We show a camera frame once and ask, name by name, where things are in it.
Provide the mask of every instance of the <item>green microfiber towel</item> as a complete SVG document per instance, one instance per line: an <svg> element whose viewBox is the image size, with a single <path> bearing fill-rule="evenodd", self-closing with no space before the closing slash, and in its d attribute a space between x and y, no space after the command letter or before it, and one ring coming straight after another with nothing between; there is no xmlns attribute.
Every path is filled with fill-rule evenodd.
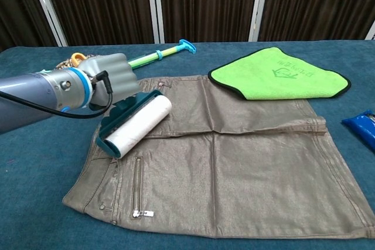
<svg viewBox="0 0 375 250"><path fill-rule="evenodd" d="M289 56L277 47L259 50L208 74L247 100L335 97L350 88L340 74Z"/></svg>

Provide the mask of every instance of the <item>blue package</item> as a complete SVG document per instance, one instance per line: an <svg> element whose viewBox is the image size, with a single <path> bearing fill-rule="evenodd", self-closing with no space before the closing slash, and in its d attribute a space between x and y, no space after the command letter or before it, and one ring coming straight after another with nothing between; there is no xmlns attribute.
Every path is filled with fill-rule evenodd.
<svg viewBox="0 0 375 250"><path fill-rule="evenodd" d="M344 119L342 123L361 136L375 152L375 115L371 110L356 117Z"/></svg>

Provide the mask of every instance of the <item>table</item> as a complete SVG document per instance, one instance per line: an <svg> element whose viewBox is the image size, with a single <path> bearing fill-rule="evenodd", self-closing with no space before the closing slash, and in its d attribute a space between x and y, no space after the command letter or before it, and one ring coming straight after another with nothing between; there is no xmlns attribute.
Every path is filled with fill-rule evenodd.
<svg viewBox="0 0 375 250"><path fill-rule="evenodd" d="M129 59L174 44L77 47L14 47L0 54L0 77L52 69L74 52L124 53ZM343 74L352 82L340 97L309 100L327 121L337 148L375 210L375 154L341 124L343 118L375 110L375 40L318 42L197 43L135 70L139 79L207 74L209 70L265 47ZM52 117L0 135L0 245L3 249L373 249L370 239L210 239L136 232L95 220L62 204L78 178L100 117Z"/></svg>

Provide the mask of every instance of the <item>lint roller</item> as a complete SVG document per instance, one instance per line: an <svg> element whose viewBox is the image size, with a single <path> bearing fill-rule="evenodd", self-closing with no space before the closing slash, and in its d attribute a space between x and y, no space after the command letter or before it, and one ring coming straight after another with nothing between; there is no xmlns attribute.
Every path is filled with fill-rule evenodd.
<svg viewBox="0 0 375 250"><path fill-rule="evenodd" d="M137 93L114 106L101 121L96 142L115 158L125 156L172 109L171 102L158 90Z"/></svg>

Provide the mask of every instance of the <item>zipper pull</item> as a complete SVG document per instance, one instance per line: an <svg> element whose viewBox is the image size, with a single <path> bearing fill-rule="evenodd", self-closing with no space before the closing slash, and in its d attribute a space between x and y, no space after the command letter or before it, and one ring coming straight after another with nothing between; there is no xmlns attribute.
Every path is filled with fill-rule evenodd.
<svg viewBox="0 0 375 250"><path fill-rule="evenodd" d="M170 85L165 84L165 82L160 81L160 82L158 83L158 87L161 88L161 87L163 87L163 86L168 87L168 88L171 87Z"/></svg>
<svg viewBox="0 0 375 250"><path fill-rule="evenodd" d="M154 212L153 211L133 210L133 218L138 218L140 216L153 217L154 216Z"/></svg>

